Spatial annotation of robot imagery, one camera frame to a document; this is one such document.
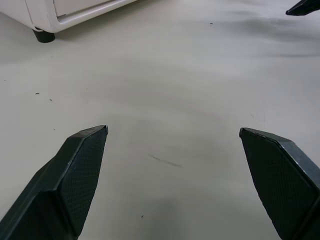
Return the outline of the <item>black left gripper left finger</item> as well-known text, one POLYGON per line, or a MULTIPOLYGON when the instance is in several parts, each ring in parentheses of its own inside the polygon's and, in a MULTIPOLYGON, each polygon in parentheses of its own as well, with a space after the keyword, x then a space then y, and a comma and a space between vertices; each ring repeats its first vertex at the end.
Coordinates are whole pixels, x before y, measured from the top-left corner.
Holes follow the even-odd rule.
POLYGON ((76 240, 95 195, 108 127, 68 137, 0 221, 2 240, 76 240))

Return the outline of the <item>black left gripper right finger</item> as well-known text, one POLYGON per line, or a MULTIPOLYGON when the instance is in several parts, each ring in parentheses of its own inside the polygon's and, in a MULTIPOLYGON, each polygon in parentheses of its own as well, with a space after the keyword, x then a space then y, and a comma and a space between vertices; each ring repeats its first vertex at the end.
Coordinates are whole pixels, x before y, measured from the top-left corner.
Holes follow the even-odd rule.
POLYGON ((253 184, 282 240, 320 238, 320 169, 290 139, 242 127, 253 184))

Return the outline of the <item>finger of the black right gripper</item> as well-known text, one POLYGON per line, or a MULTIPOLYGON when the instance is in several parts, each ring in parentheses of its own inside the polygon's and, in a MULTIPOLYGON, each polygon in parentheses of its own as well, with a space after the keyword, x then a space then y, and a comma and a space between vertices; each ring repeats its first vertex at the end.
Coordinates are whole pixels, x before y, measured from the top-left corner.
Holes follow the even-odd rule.
POLYGON ((288 16, 306 16, 320 10, 320 0, 300 0, 285 12, 288 16))

